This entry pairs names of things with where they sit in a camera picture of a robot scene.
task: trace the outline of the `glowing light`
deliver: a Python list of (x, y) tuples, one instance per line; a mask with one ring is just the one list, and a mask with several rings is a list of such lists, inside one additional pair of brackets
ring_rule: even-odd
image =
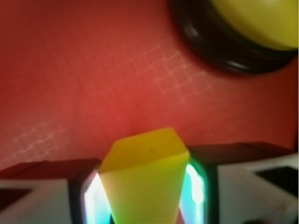
[(195, 203), (202, 203), (204, 201), (203, 180), (190, 164), (187, 165), (186, 171), (191, 177), (192, 199)]
[(87, 224), (110, 224), (111, 208), (99, 174), (84, 193), (84, 202)]
[(204, 188), (203, 178), (188, 164), (179, 204), (185, 223), (204, 223)]

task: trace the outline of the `round yellow button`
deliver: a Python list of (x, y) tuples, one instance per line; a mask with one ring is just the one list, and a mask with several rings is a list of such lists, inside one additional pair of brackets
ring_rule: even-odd
[(241, 35), (277, 50), (298, 48), (298, 0), (211, 0)]

